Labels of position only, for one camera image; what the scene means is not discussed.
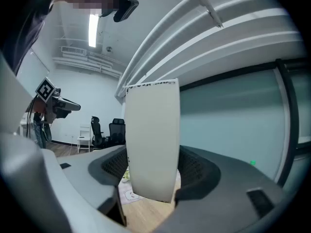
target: office chair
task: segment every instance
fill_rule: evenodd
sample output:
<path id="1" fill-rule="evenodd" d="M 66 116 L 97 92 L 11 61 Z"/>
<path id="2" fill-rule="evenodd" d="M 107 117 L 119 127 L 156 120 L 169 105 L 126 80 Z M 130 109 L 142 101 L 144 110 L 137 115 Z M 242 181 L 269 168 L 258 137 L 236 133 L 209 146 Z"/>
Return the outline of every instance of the office chair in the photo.
<path id="1" fill-rule="evenodd" d="M 92 130 L 93 130 L 93 138 L 92 138 L 92 144 L 93 146 L 99 148 L 99 149 L 103 149 L 104 147 L 106 147 L 106 138 L 102 137 L 102 133 L 101 132 L 101 125 L 99 124 L 99 118 L 96 116 L 92 116 L 91 119 L 91 126 L 92 126 Z"/>
<path id="2" fill-rule="evenodd" d="M 108 137 L 109 147 L 125 144 L 125 123 L 123 119 L 115 118 L 109 124 L 110 136 Z"/>

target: white ceiling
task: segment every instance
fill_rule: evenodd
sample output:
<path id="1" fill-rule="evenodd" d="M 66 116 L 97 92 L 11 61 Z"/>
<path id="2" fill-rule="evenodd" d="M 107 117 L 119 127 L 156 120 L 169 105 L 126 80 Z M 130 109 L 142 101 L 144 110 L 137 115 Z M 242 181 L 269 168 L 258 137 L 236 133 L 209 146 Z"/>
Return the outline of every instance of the white ceiling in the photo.
<path id="1" fill-rule="evenodd" d="M 116 67 L 119 71 L 124 71 L 152 28 L 182 0 L 138 1 L 138 8 L 123 22 L 115 23 L 113 15 L 100 19 L 96 48 L 88 46 L 89 15 L 73 8 L 72 4 L 60 3 L 55 8 L 60 15 L 59 25 L 56 27 L 63 29 L 63 35 L 55 39 L 57 45 L 84 48 L 101 53 L 124 63 L 124 66 Z M 112 52 L 107 52 L 107 47 L 112 47 Z"/>

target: ceiling light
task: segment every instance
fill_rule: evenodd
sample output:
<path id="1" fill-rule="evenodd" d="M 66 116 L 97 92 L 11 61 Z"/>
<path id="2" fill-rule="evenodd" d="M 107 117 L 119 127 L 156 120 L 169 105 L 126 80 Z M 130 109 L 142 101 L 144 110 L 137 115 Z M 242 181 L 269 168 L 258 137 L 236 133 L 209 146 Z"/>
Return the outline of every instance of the ceiling light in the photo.
<path id="1" fill-rule="evenodd" d="M 96 47 L 98 19 L 98 15 L 89 15 L 88 45 L 94 48 Z"/>

